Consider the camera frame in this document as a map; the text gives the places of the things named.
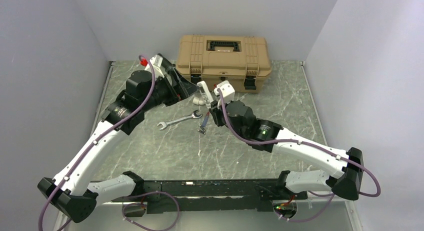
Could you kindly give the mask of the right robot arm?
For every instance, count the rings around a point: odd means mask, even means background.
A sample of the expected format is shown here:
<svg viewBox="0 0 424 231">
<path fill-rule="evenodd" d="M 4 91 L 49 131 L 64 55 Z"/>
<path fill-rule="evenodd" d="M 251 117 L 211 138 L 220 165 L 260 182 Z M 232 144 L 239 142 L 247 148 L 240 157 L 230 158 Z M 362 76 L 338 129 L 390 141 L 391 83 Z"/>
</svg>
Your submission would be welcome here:
<svg viewBox="0 0 424 231">
<path fill-rule="evenodd" d="M 276 194 L 287 199 L 306 191 L 330 191 L 336 196 L 356 201 L 363 194 L 365 172 L 363 152 L 332 148 L 295 134 L 270 120 L 257 118 L 241 101 L 222 105 L 213 101 L 208 110 L 218 127 L 226 126 L 240 141 L 254 150 L 291 155 L 310 162 L 314 171 L 282 171 L 275 185 Z"/>
</svg>

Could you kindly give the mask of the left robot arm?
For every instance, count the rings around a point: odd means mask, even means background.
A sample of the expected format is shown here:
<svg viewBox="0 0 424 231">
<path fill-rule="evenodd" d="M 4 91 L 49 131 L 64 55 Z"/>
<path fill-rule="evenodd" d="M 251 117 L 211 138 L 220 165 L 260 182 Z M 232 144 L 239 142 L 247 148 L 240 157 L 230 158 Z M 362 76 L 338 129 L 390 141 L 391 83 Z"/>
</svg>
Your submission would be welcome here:
<svg viewBox="0 0 424 231">
<path fill-rule="evenodd" d="M 38 189 L 59 211 L 75 223 L 85 220 L 94 209 L 111 200 L 127 197 L 139 200 L 144 180 L 132 171 L 116 178 L 94 182 L 93 176 L 115 147 L 139 125 L 145 113 L 160 105 L 171 106 L 191 97 L 198 87 L 174 67 L 134 71 L 125 89 L 101 116 L 92 136 L 53 178 L 43 178 Z"/>
</svg>

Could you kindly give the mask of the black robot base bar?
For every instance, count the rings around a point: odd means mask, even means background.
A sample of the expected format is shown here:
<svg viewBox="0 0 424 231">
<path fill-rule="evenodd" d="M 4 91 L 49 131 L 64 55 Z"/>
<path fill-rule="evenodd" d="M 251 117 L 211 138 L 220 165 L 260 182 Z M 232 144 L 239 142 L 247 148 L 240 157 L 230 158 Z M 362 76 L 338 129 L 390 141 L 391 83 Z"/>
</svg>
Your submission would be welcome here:
<svg viewBox="0 0 424 231">
<path fill-rule="evenodd" d="M 276 178 L 265 179 L 210 179 L 210 180 L 146 180 L 143 191 L 146 198 L 134 195 L 118 197 L 114 202 L 146 204 L 148 214 L 180 211 L 233 211 L 256 210 L 271 212 L 274 206 L 287 201 L 306 200 L 302 191 L 292 194 Z"/>
</svg>

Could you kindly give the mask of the white pipe elbow fitting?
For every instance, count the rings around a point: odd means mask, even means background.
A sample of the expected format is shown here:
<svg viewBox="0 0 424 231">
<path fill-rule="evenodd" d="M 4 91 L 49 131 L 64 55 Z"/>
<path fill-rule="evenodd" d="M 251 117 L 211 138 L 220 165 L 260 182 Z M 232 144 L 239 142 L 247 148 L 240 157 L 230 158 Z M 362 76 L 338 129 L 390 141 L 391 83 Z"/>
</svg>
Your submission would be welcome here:
<svg viewBox="0 0 424 231">
<path fill-rule="evenodd" d="M 205 100 L 202 97 L 195 96 L 192 100 L 194 105 L 204 106 L 206 104 Z"/>
</svg>

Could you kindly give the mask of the white AC remote control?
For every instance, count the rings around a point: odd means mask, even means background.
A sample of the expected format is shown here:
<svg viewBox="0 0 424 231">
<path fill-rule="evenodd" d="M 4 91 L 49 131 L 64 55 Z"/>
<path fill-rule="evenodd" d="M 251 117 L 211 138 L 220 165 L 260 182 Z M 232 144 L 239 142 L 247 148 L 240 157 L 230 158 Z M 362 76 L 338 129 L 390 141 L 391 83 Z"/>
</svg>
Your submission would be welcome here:
<svg viewBox="0 0 424 231">
<path fill-rule="evenodd" d="M 196 85 L 197 85 L 197 86 L 198 86 L 198 88 L 199 88 L 199 91 L 200 91 L 201 97 L 203 98 L 203 100 L 204 100 L 204 103 L 205 103 L 206 107 L 207 107 L 208 109 L 210 109 L 210 108 L 211 108 L 211 104 L 212 104 L 212 102 L 214 102 L 214 101 L 215 101 L 215 98 L 214 98 L 214 96 L 211 94 L 211 92 L 209 91 L 208 85 L 206 84 L 206 82 L 205 82 L 205 81 L 200 81 L 200 82 L 198 82 Z"/>
</svg>

